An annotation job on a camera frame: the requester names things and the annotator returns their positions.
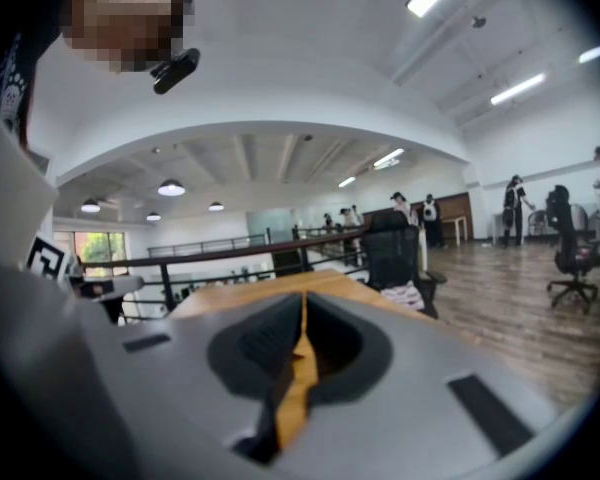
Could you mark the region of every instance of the green foliage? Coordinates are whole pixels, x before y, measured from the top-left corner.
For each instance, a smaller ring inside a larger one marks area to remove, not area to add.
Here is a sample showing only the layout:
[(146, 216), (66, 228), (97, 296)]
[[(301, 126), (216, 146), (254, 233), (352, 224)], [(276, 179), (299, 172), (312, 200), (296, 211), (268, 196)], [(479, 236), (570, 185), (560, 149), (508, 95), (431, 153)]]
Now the green foliage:
[(87, 243), (82, 250), (82, 261), (85, 263), (111, 261), (106, 233), (87, 234)]
[(84, 263), (116, 261), (125, 258), (124, 236), (122, 233), (87, 233), (87, 243), (82, 250)]

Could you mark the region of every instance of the wooden handrail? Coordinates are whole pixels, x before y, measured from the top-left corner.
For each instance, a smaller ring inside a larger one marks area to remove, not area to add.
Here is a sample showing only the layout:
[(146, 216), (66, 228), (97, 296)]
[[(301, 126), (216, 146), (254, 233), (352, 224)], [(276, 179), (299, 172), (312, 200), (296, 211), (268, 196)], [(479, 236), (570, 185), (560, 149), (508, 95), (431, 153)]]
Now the wooden handrail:
[(226, 258), (239, 258), (242, 256), (253, 256), (256, 254), (267, 254), (274, 252), (292, 251), (294, 249), (304, 249), (314, 245), (325, 244), (340, 240), (353, 240), (362, 235), (363, 230), (352, 231), (350, 233), (330, 233), (316, 238), (307, 238), (304, 240), (293, 240), (290, 242), (281, 242), (278, 244), (256, 245), (254, 247), (243, 247), (240, 249), (229, 249), (226, 251), (205, 252), (202, 254), (192, 254), (189, 256), (163, 256), (160, 258), (139, 258), (137, 260), (118, 260), (118, 261), (100, 261), (93, 263), (84, 263), (83, 268), (117, 268), (117, 267), (154, 267), (162, 265), (174, 265), (178, 263), (195, 263), (198, 261), (221, 260)]
[(218, 240), (207, 240), (206, 242), (192, 242), (192, 243), (188, 243), (188, 244), (179, 244), (179, 245), (159, 245), (156, 247), (149, 247), (147, 250), (149, 251), (149, 253), (151, 253), (151, 251), (156, 251), (159, 249), (179, 249), (182, 247), (195, 247), (198, 245), (211, 245), (211, 244), (218, 244), (218, 243), (224, 243), (224, 242), (231, 243), (232, 241), (250, 240), (250, 239), (255, 239), (255, 238), (262, 238), (264, 240), (265, 236), (266, 235), (264, 233), (261, 233), (259, 235), (247, 235), (247, 236), (238, 236), (238, 237), (234, 237), (234, 238), (220, 238)]

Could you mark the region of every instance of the security camera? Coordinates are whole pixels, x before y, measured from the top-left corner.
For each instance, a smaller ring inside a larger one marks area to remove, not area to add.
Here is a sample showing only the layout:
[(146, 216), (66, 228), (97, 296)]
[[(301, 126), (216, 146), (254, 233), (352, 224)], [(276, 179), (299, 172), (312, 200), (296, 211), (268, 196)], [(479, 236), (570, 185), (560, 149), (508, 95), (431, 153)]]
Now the security camera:
[(189, 48), (171, 60), (159, 64), (151, 70), (154, 78), (153, 90), (156, 94), (166, 94), (174, 85), (181, 82), (198, 67), (200, 50)]
[(479, 17), (479, 16), (474, 16), (473, 19), (471, 20), (471, 26), (473, 28), (482, 28), (487, 24), (487, 18), (483, 17)]

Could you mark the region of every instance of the black office chair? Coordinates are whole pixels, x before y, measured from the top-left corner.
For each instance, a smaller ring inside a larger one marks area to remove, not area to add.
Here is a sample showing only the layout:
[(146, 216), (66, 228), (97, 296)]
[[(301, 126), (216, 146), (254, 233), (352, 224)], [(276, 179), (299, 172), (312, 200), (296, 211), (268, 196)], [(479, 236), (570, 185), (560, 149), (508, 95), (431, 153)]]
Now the black office chair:
[(578, 244), (569, 204), (569, 191), (566, 187), (556, 185), (547, 199), (547, 210), (549, 224), (560, 234), (559, 249), (554, 258), (556, 267), (563, 274), (573, 276), (571, 281), (551, 281), (547, 285), (547, 291), (551, 291), (554, 286), (565, 287), (553, 298), (551, 307), (555, 308), (567, 294), (575, 292), (586, 303), (584, 312), (588, 313), (591, 303), (598, 297), (598, 287), (585, 282), (585, 277), (592, 269), (600, 267), (600, 254), (598, 254), (600, 240), (591, 241), (587, 245)]
[(427, 272), (431, 279), (420, 278), (418, 228), (409, 225), (402, 212), (374, 215), (371, 226), (362, 235), (362, 248), (369, 266), (369, 287), (381, 291), (413, 281), (425, 304), (421, 313), (438, 318), (433, 298), (437, 285), (445, 282), (446, 278), (433, 272)]

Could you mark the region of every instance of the white cloth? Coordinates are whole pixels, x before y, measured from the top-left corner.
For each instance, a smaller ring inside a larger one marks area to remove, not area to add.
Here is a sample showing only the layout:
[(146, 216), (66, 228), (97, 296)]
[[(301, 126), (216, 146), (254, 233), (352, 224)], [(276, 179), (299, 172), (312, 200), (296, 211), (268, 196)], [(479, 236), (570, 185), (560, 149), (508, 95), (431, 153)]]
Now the white cloth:
[(357, 226), (358, 224), (356, 223), (356, 219), (353, 217), (352, 213), (349, 213), (349, 215), (345, 215), (344, 216), (344, 225), (345, 226)]
[(424, 299), (412, 281), (409, 281), (404, 286), (385, 288), (380, 294), (407, 309), (414, 311), (422, 311), (424, 309)]
[(430, 203), (424, 202), (424, 208), (422, 209), (422, 218), (427, 222), (435, 222), (438, 219), (438, 212), (436, 210), (436, 202), (431, 201)]

